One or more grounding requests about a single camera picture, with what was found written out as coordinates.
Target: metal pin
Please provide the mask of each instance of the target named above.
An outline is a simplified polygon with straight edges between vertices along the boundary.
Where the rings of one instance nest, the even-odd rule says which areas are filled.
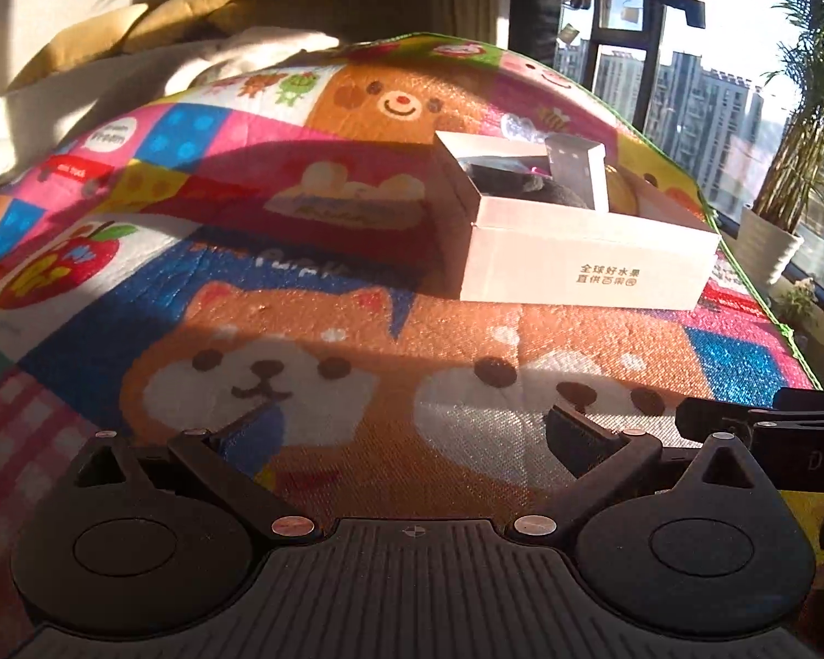
[[[314,532],[314,521],[301,515],[285,515],[271,524],[271,531],[285,538],[303,538]]]
[[[548,535],[558,527],[551,517],[545,515],[523,515],[513,523],[516,532],[523,535]]]

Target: play mat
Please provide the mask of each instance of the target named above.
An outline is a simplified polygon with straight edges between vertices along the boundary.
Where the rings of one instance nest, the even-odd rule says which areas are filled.
[[[576,84],[433,35],[159,100],[0,190],[0,653],[30,631],[9,547],[98,429],[233,425],[226,458],[325,526],[501,526],[571,480],[545,443],[559,396],[682,444],[683,396],[811,386],[723,254],[692,312],[441,296],[437,130],[602,141],[705,216],[692,180]],[[601,263],[586,283],[638,273]]]

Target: plant pot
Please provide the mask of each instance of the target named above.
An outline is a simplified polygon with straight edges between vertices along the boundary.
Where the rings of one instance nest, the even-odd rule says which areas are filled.
[[[742,209],[742,224],[732,246],[733,255],[761,294],[778,281],[800,245],[800,235],[774,226],[750,208]]]

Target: palm plant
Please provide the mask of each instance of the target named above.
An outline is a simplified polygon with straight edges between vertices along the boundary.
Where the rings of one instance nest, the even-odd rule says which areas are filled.
[[[790,23],[800,30],[793,46],[780,46],[779,72],[800,90],[800,104],[791,114],[753,213],[793,233],[809,204],[821,195],[820,170],[824,162],[824,0],[777,0]]]

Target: pink gingham pattern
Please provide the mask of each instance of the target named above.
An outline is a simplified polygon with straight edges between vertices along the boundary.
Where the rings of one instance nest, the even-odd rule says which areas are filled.
[[[96,427],[22,371],[0,383],[0,659],[31,632],[9,553],[37,501]]]

